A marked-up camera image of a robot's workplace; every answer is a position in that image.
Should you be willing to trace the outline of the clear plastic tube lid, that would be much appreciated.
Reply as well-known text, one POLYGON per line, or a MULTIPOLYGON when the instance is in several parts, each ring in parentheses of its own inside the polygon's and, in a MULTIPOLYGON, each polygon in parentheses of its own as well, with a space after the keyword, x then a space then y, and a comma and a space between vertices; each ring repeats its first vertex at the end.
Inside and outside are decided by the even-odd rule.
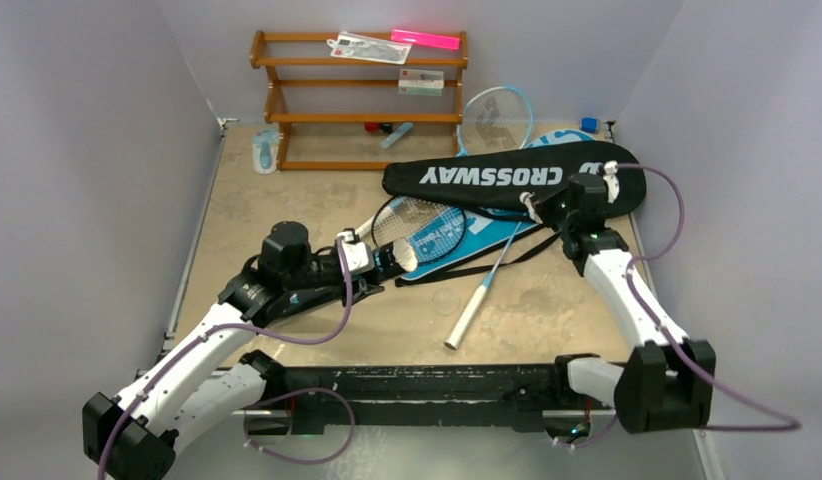
POLYGON ((431 297, 431 306, 437 314, 450 316, 461 306, 461 298, 460 295, 451 288, 438 289, 431 297))

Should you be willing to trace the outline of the black Crossway racket bag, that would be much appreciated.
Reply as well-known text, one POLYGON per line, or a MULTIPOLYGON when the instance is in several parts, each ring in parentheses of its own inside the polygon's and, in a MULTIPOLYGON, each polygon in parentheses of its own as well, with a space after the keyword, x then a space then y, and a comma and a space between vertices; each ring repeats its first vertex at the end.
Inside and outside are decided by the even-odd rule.
POLYGON ((606 163, 618 163, 620 191, 601 208, 605 218, 625 216, 645 200, 647 180, 627 149, 604 141, 576 141, 520 150, 388 165, 382 187, 391 196, 407 196, 469 210, 497 209, 526 213, 521 195, 533 197, 539 219, 550 225, 566 216, 566 192, 573 175, 603 177, 606 163))

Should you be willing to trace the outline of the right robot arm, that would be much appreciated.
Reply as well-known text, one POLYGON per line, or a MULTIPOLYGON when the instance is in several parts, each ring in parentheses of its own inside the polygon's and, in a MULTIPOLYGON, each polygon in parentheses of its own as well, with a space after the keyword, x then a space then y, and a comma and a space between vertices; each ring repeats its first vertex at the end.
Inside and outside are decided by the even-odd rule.
POLYGON ((574 174, 558 192, 520 196, 531 218, 560 236, 565 257, 600 295, 630 348, 622 365, 585 355, 559 360, 564 370, 551 376, 548 392, 563 407, 585 396, 600 401, 629 433, 704 427, 716 353, 670 318, 624 238, 607 226, 618 189, 613 177, 574 174))

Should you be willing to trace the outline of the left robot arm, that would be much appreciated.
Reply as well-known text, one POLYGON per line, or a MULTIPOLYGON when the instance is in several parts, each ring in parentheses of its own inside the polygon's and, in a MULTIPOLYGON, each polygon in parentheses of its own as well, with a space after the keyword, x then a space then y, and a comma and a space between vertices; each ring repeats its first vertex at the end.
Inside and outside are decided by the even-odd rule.
POLYGON ((298 395, 321 395, 317 385, 291 388, 280 363, 244 347, 269 335, 273 322, 303 312, 300 294, 319 290, 326 302, 351 309, 416 264, 404 241, 366 241, 346 229, 316 250, 303 224, 274 225, 186 338, 129 386, 85 403, 83 448, 98 477, 160 479, 189 444, 235 411, 291 407, 298 395), (234 353, 240 361, 220 373, 234 353))

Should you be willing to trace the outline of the black shuttlecock tube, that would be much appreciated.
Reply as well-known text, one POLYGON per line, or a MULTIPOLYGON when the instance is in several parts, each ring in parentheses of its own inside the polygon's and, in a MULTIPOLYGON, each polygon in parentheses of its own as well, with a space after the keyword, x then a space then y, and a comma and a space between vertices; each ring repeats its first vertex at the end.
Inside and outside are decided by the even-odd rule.
MULTIPOLYGON (((349 273, 353 303, 382 292, 386 281, 410 273, 422 265, 406 240, 400 239, 371 249, 375 268, 361 275, 349 273)), ((275 314, 277 319, 310 313, 337 302, 347 304, 343 273, 347 267, 340 246, 326 247, 318 252, 312 252, 306 246, 302 254, 284 261, 284 266, 275 260, 259 261, 259 268, 268 273, 282 290, 284 308, 275 314)))

